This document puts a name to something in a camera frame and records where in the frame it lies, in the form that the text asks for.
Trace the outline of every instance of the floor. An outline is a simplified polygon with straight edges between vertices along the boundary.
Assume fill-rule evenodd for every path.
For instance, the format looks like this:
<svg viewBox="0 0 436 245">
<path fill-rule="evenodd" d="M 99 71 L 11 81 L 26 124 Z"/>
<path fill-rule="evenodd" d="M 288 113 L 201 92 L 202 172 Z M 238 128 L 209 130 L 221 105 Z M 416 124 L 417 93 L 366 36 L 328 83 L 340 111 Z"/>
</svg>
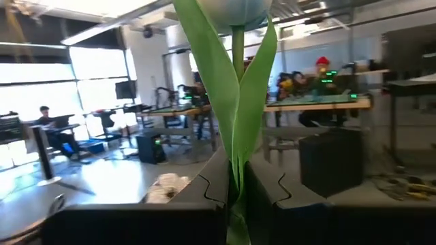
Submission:
<svg viewBox="0 0 436 245">
<path fill-rule="evenodd" d="M 382 145 L 388 142 L 389 96 L 375 93 L 372 148 L 375 151 L 374 172 L 388 172 L 392 164 L 382 156 Z M 424 98 L 423 104 L 432 98 Z M 410 159 L 412 167 L 425 166 L 426 174 L 436 173 L 436 150 L 431 151 L 430 144 L 436 142 L 436 114 L 413 110 L 412 98 L 399 100 L 399 148 L 421 150 L 429 153 L 425 156 L 424 165 L 415 158 Z M 298 113 L 289 113 L 289 120 L 284 116 L 283 123 L 298 125 Z M 349 120 L 349 126 L 358 125 L 356 119 Z M 38 164 L 28 164 L 16 169 L 0 173 L 0 239 L 16 233 L 31 223 L 46 216 L 52 200 L 65 194 L 67 204 L 80 203 L 136 203 L 140 201 L 148 186 L 163 173 L 176 173 L 180 176 L 194 177 L 204 166 L 205 160 L 212 155 L 210 146 L 203 146 L 199 163 L 190 163 L 186 157 L 188 149 L 182 147 L 166 147 L 169 161 L 164 164 L 151 165 L 139 161 L 105 161 L 94 157 L 90 165 L 71 165 L 62 158 L 52 162 L 54 172 L 61 176 L 60 184 L 37 186 L 42 179 Z M 298 151 L 289 150 L 284 153 L 286 162 L 280 165 L 277 153 L 272 152 L 272 164 L 288 170 L 295 178 L 299 178 Z M 385 194 L 377 191 L 368 180 L 363 185 L 329 198 L 331 201 L 350 202 L 383 202 L 396 203 Z"/>
</svg>

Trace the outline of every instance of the workbench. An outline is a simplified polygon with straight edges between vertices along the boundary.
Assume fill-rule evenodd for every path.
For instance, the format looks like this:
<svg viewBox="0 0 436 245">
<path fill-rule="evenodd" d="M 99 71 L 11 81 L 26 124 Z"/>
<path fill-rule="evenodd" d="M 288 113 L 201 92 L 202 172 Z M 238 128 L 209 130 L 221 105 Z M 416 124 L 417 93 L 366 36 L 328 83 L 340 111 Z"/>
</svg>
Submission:
<svg viewBox="0 0 436 245">
<path fill-rule="evenodd" d="M 433 80 L 418 78 L 416 80 L 403 80 L 389 82 L 387 90 L 390 94 L 390 124 L 389 124 L 389 146 L 385 146 L 385 150 L 394 159 L 399 167 L 404 167 L 404 162 L 398 156 L 397 149 L 397 117 L 396 117 L 396 99 L 398 97 L 413 97 L 421 95 L 436 95 L 436 77 Z"/>
<path fill-rule="evenodd" d="M 370 142 L 372 140 L 371 132 L 373 128 L 373 121 L 371 115 L 368 113 L 372 108 L 372 100 L 366 95 L 325 95 L 313 99 L 311 95 L 306 95 L 300 98 L 287 98 L 283 101 L 275 101 L 268 103 L 264 109 L 263 115 L 263 128 L 262 128 L 262 145 L 264 150 L 264 158 L 270 162 L 271 150 L 279 151 L 279 162 L 282 161 L 281 153 L 283 150 L 290 150 L 289 146 L 271 146 L 270 137 L 282 139 L 298 139 L 310 135 L 320 134 L 327 132 L 328 127 L 269 127 L 267 117 L 269 112 L 291 112 L 291 111 L 305 111 L 305 110 L 346 110 L 356 109 L 360 110 L 360 128 L 364 137 L 365 154 L 370 161 Z"/>
<path fill-rule="evenodd" d="M 217 141 L 215 138 L 215 129 L 213 127 L 213 113 L 212 113 L 212 107 L 210 105 L 204 105 L 202 107 L 196 107 L 192 105 L 177 105 L 172 107 L 166 107 L 166 108 L 160 108 L 156 110 L 150 110 L 148 112 L 142 112 L 138 114 L 140 117 L 145 116 L 186 116 L 187 119 L 187 128 L 165 128 L 165 127 L 153 127 L 151 129 L 144 129 L 147 131 L 151 131 L 154 133 L 158 133 L 161 135 L 182 135 L 182 136 L 188 136 L 190 144 L 192 146 L 192 156 L 194 158 L 194 161 L 199 161 L 198 156 L 200 154 L 199 149 L 201 148 L 201 143 L 211 143 L 212 150 L 216 151 L 217 149 Z M 204 114 L 204 116 L 207 116 L 208 123 L 209 123 L 209 133 L 211 134 L 210 140 L 198 140 L 197 135 L 194 129 L 194 117 L 196 115 Z M 169 144 L 169 145 L 184 145 L 182 142 L 173 142 L 168 137 L 168 141 L 163 141 L 162 144 Z"/>
</svg>

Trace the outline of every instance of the green leaf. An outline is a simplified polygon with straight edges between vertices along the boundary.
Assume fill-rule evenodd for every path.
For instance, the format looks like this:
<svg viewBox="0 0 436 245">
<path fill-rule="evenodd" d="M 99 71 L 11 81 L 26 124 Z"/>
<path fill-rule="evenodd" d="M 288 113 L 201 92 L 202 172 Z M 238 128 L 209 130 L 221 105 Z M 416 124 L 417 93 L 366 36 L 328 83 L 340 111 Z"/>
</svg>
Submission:
<svg viewBox="0 0 436 245">
<path fill-rule="evenodd" d="M 238 110 L 234 122 L 232 162 L 238 163 L 239 196 L 244 191 L 244 166 L 254 151 L 264 113 L 268 80 L 277 51 L 277 36 L 271 19 L 258 53 L 240 81 Z"/>
<path fill-rule="evenodd" d="M 224 149 L 231 157 L 233 124 L 239 100 L 238 78 L 232 62 L 196 0 L 174 0 L 173 4 L 218 119 Z M 238 178 L 237 173 L 234 171 L 235 178 Z"/>
</svg>

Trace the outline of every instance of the red hat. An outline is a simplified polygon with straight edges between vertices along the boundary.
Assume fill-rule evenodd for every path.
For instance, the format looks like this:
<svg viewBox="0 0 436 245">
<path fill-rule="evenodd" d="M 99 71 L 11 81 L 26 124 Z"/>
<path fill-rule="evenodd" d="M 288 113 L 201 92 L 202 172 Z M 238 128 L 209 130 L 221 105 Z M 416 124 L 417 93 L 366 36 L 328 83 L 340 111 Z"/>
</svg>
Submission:
<svg viewBox="0 0 436 245">
<path fill-rule="evenodd" d="M 325 57 L 321 57 L 316 61 L 316 65 L 329 65 L 330 61 Z"/>
</svg>

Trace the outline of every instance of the green stem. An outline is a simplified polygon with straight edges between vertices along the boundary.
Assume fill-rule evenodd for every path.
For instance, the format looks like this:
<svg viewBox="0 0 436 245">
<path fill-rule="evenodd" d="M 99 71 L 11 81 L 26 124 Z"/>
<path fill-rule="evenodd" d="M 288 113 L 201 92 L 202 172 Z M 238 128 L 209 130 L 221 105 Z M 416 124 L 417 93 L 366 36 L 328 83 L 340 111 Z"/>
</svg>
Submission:
<svg viewBox="0 0 436 245">
<path fill-rule="evenodd" d="M 240 82 L 244 75 L 244 26 L 232 27 L 233 67 Z"/>
</svg>

